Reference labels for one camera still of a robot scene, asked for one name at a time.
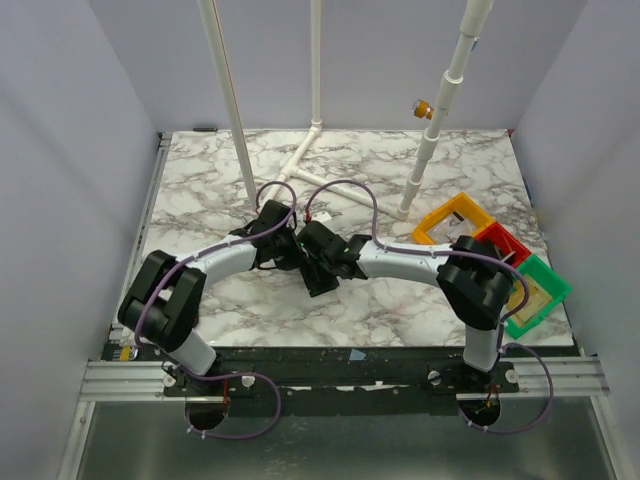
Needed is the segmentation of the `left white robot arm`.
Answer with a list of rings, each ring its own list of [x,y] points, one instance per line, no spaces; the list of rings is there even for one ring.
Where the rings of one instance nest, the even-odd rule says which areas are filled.
[[[222,380],[216,352],[195,332],[205,290],[235,274],[276,262],[295,249],[292,208],[268,200],[259,216],[200,252],[173,256],[162,250],[144,260],[117,312],[117,320],[188,370],[187,382],[201,395]]]

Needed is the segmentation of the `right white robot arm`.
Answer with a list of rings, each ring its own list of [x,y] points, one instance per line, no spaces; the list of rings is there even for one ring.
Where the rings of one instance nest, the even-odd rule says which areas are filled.
[[[440,288],[465,324],[462,384],[480,392],[494,383],[501,315],[517,271],[485,244],[466,235],[450,245],[384,244],[371,235],[344,240],[317,221],[307,223],[298,242],[313,265],[333,281],[391,278]]]

